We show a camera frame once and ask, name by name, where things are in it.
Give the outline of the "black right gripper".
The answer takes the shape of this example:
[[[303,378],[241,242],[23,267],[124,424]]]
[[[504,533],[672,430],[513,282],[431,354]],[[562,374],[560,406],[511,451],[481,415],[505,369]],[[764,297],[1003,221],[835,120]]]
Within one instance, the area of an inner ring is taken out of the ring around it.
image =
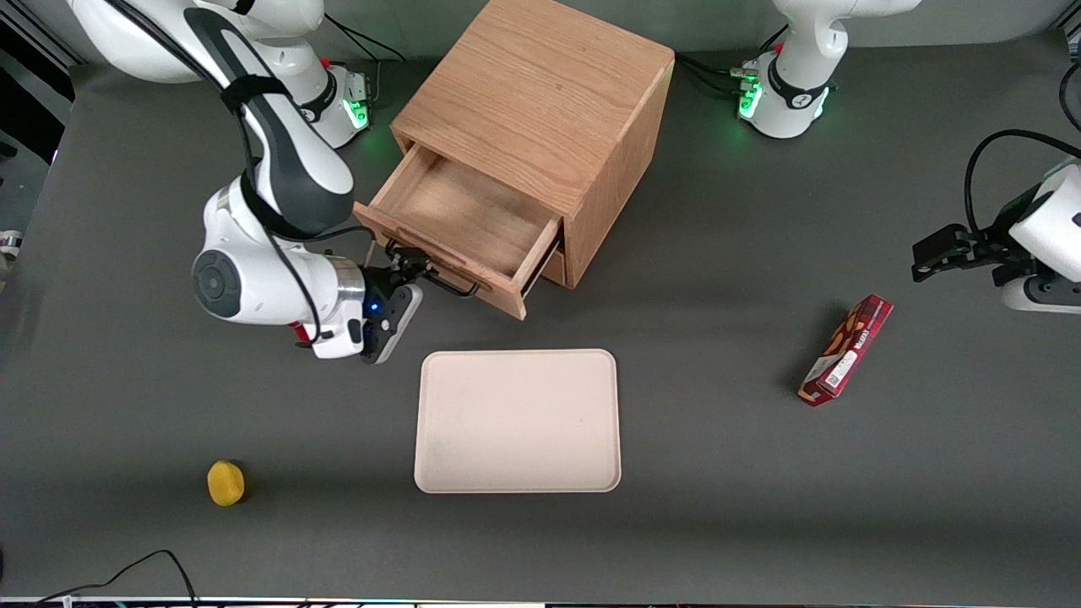
[[[390,267],[363,267],[364,315],[374,328],[406,328],[416,314],[416,282],[430,274],[430,257],[412,247],[386,244]],[[406,272],[406,281],[401,273]]]

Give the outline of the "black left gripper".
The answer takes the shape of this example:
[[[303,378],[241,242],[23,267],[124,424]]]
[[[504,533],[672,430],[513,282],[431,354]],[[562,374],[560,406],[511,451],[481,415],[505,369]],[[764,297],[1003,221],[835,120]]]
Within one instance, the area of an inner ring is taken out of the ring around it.
[[[992,280],[997,287],[1035,277],[1047,280],[1049,266],[1010,235],[1011,228],[1020,220],[1029,219],[1047,198],[1047,195],[1039,195],[1037,189],[1024,190],[1004,204],[986,227],[978,226],[975,204],[970,203],[970,232],[977,241],[975,254],[978,261],[995,265]],[[919,240],[912,250],[912,257],[911,278],[915,282],[926,281],[942,272],[967,269],[973,261],[972,238],[961,224],[946,225]]]

